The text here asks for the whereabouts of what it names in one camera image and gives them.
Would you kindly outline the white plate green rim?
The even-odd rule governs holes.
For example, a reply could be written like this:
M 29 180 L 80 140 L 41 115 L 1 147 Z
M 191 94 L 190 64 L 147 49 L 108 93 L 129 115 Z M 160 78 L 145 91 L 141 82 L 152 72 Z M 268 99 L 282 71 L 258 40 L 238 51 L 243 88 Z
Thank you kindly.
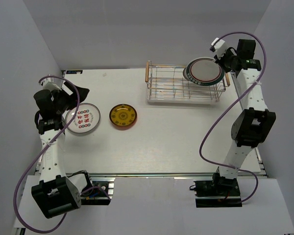
M 216 85 L 224 74 L 224 70 L 210 57 L 194 59 L 183 70 L 183 77 L 199 86 Z

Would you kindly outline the white plate red lettering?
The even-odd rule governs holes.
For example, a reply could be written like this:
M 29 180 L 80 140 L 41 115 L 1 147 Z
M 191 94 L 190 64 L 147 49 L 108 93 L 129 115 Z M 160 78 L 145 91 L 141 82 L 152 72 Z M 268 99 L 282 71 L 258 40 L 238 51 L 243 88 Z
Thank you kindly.
M 77 111 L 76 108 L 67 111 L 65 115 L 66 123 L 68 123 L 74 115 L 75 118 L 68 126 L 68 130 L 78 135 L 94 131 L 101 119 L 99 108 L 91 103 L 81 103 Z

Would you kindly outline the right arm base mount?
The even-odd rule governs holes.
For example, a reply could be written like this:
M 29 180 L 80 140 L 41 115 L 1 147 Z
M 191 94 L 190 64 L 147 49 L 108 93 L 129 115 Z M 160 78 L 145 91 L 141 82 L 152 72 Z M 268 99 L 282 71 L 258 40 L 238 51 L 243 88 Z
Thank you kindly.
M 189 190 L 195 192 L 197 208 L 238 208 L 242 206 L 237 179 L 221 177 L 217 172 L 213 174 L 211 180 L 195 181 Z

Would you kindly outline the yellow patterned plate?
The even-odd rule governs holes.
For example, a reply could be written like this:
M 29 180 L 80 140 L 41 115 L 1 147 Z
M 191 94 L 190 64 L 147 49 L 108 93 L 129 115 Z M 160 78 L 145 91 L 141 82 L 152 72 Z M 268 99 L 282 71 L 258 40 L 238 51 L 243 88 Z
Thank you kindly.
M 133 106 L 128 104 L 118 104 L 110 110 L 109 119 L 110 118 L 138 118 L 138 114 Z

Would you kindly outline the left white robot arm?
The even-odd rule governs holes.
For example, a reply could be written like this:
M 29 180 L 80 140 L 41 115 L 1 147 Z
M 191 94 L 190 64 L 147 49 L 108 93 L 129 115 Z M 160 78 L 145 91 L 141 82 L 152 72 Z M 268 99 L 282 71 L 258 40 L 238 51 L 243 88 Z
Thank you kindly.
M 68 94 L 51 82 L 33 97 L 39 108 L 35 115 L 36 127 L 42 142 L 41 175 L 39 183 L 31 188 L 31 194 L 46 218 L 52 218 L 79 209 L 81 194 L 93 192 L 94 183 L 87 171 L 78 171 L 67 176 L 64 168 L 65 121 L 63 113 L 84 101 L 89 89 L 65 86 Z

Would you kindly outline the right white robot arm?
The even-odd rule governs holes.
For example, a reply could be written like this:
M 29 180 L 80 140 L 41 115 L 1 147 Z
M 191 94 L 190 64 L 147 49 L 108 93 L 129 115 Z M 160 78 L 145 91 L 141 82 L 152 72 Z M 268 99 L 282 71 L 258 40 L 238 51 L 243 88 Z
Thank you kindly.
M 223 195 L 235 187 L 238 170 L 250 152 L 267 138 L 276 114 L 265 104 L 258 78 L 262 72 L 259 60 L 254 59 L 256 42 L 240 39 L 236 50 L 231 50 L 224 40 L 216 38 L 210 50 L 215 54 L 215 62 L 225 72 L 236 75 L 234 84 L 241 98 L 241 114 L 231 127 L 232 144 L 224 163 L 218 167 L 211 183 L 212 191 Z

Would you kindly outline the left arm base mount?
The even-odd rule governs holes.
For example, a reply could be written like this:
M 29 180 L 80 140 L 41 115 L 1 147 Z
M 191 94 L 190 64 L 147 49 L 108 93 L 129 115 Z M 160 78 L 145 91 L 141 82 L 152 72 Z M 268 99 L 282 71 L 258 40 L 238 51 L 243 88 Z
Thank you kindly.
M 108 206 L 113 196 L 114 178 L 89 174 L 90 183 L 83 189 L 81 204 L 83 206 Z

